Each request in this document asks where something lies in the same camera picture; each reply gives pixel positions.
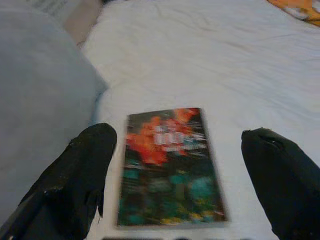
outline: orange fabric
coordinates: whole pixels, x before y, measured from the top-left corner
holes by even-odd
[[[267,0],[297,19],[320,27],[320,0]]]

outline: book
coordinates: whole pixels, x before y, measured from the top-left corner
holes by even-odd
[[[200,108],[128,116],[117,225],[227,220]]]

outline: white bedsheet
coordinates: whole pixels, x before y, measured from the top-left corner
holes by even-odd
[[[118,134],[104,217],[97,224],[96,216],[87,239],[277,239],[246,170],[241,133],[271,128],[320,165],[320,28],[265,0],[117,0],[83,51],[110,86],[97,121]],[[224,228],[118,230],[126,116],[178,107],[205,112],[231,221]]]

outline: white fabric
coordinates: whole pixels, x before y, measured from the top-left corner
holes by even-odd
[[[265,0],[118,0],[104,8],[83,51],[110,85],[98,121],[118,133],[104,217],[87,239],[277,239],[246,170],[241,133],[271,128],[320,165],[320,28]],[[119,230],[126,116],[179,107],[205,112],[230,223]]]

